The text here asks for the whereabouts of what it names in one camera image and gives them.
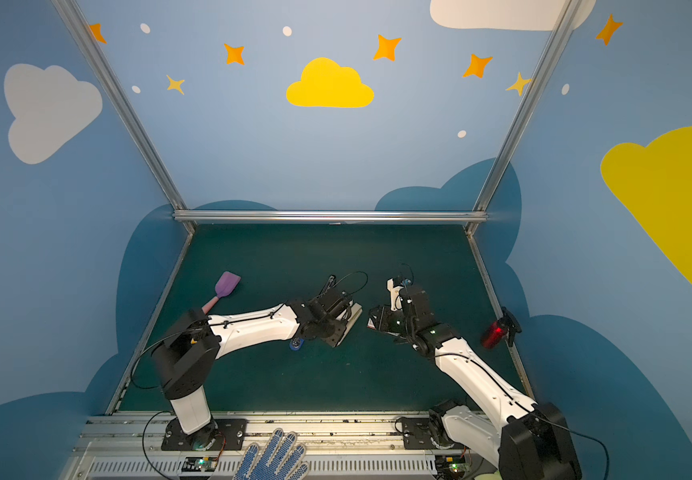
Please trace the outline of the beige black stapler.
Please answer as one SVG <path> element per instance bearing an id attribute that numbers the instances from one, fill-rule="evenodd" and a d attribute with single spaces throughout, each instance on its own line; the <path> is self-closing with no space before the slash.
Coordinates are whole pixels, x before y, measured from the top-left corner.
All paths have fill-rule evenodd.
<path id="1" fill-rule="evenodd" d="M 346 336 L 350 333 L 351 329 L 354 327 L 357 320 L 361 316 L 362 312 L 363 312 L 362 306 L 359 303 L 356 303 L 355 301 L 353 301 L 350 305 L 348 318 L 343 319 L 345 330 L 344 330 L 343 334 L 341 335 L 341 337 L 337 343 L 337 346 L 340 346 L 343 343 Z"/>

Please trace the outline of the blue black stapler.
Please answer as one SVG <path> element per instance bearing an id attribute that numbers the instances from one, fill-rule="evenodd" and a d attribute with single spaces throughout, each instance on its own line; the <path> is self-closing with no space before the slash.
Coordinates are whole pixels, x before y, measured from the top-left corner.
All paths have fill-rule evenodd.
<path id="1" fill-rule="evenodd" d="M 299 351 L 305 343 L 305 340 L 302 338 L 293 338 L 290 343 L 290 349 L 293 351 Z"/>

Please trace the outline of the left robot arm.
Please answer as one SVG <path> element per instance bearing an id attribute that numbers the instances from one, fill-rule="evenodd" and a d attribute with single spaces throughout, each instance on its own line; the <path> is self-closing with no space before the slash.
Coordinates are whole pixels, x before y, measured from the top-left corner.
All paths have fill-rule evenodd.
<path id="1" fill-rule="evenodd" d="M 320 339 L 336 348 L 362 312 L 351 294 L 336 288 L 307 301 L 290 300 L 242 314 L 188 311 L 151 349 L 162 392 L 180 430 L 192 436 L 212 423 L 204 383 L 216 360 L 271 341 Z"/>

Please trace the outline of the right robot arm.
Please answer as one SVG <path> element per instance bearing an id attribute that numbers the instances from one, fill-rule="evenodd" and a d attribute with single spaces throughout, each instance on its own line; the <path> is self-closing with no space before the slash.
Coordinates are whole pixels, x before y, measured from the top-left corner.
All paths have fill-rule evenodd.
<path id="1" fill-rule="evenodd" d="M 407 343 L 454 380 L 484 413 L 454 404 L 432 413 L 437 441 L 460 443 L 503 479 L 580 479 L 582 468 L 562 412 L 539 404 L 486 364 L 453 327 L 436 320 L 427 292 L 387 281 L 390 302 L 370 311 L 369 327 Z"/>

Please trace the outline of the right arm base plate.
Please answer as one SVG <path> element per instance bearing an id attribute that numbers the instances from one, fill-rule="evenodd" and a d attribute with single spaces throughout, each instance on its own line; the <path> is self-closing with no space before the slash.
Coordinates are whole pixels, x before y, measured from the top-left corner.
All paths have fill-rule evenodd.
<path id="1" fill-rule="evenodd" d="M 441 424 L 428 417 L 399 417 L 395 430 L 402 437 L 406 450 L 463 450 L 442 430 Z"/>

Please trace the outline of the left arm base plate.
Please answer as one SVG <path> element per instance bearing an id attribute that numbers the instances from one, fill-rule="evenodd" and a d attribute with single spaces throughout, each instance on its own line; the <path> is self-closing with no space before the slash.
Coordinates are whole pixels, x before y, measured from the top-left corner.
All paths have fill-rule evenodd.
<path id="1" fill-rule="evenodd" d="M 178 419 L 171 420 L 162 441 L 163 451 L 239 451 L 243 447 L 246 419 L 213 419 L 191 434 L 186 434 Z"/>

